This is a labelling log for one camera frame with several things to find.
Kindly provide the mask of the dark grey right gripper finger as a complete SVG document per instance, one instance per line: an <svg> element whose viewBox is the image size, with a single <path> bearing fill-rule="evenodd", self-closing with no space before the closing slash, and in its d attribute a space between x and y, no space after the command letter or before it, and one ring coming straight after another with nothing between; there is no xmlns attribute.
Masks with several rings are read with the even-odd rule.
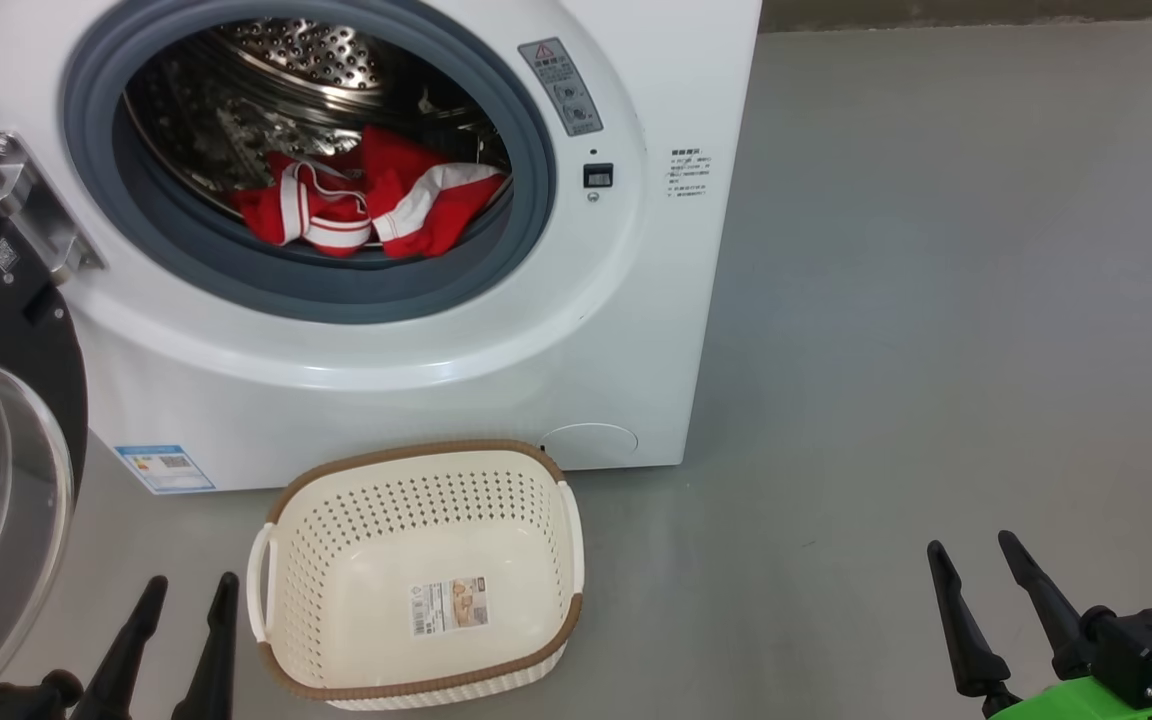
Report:
<svg viewBox="0 0 1152 720"><path fill-rule="evenodd" d="M1091 674L1091 662L1094 655L1092 643L1084 637L1079 626L1078 611L1075 611L1064 593L1041 564L1030 555L1030 552L1010 530L1000 530L996 535L998 546L1005 553L1005 560L1011 571L1011 578L1023 588L1032 602L1039 624L1043 626L1052 650L1052 669L1058 679L1083 679Z"/></svg>
<svg viewBox="0 0 1152 720"><path fill-rule="evenodd" d="M956 692L982 702L984 717L1020 705L1006 687L1009 666L992 651L963 597L963 579L941 541L929 541L929 570Z"/></svg>

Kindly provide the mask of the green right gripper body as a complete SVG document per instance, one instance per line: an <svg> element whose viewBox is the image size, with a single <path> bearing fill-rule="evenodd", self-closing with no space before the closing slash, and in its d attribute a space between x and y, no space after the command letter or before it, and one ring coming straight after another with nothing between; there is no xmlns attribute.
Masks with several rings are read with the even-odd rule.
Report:
<svg viewBox="0 0 1152 720"><path fill-rule="evenodd" d="M1146 697L1143 708L1134 708L1087 676L1053 685L988 719L1152 719L1152 698Z"/></svg>

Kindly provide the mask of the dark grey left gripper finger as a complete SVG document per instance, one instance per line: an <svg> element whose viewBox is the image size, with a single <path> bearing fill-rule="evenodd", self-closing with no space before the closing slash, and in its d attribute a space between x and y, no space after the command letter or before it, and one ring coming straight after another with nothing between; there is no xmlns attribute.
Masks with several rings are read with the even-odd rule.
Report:
<svg viewBox="0 0 1152 720"><path fill-rule="evenodd" d="M183 700L172 711L172 720L233 719L238 596L241 579L233 571L223 571L207 611L204 650Z"/></svg>
<svg viewBox="0 0 1152 720"><path fill-rule="evenodd" d="M131 615L116 632L86 691L71 710L71 719L131 719L143 652L154 637L168 585L169 579L164 575L147 579Z"/></svg>

